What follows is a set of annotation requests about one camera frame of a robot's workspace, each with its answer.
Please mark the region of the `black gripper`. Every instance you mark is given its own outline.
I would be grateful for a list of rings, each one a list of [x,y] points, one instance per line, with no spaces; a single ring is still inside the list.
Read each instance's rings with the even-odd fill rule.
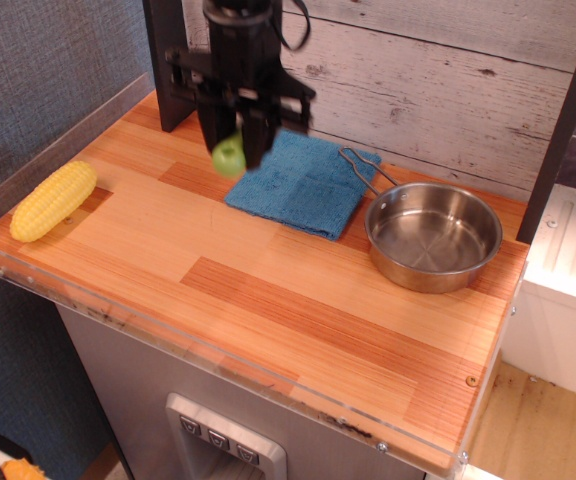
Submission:
[[[280,12],[206,12],[208,52],[172,47],[173,92],[192,98],[206,148],[212,152],[237,130],[242,118],[248,170],[260,167],[277,128],[307,132],[315,91],[281,63],[287,46]]]

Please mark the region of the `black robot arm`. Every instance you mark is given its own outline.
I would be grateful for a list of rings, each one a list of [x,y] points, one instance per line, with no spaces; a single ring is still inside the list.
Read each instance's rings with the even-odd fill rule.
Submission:
[[[171,47],[175,96],[197,107],[209,151],[237,133],[246,167],[261,165],[281,127],[306,133],[316,92],[281,63],[289,46],[282,33],[281,1],[205,1],[209,52]]]

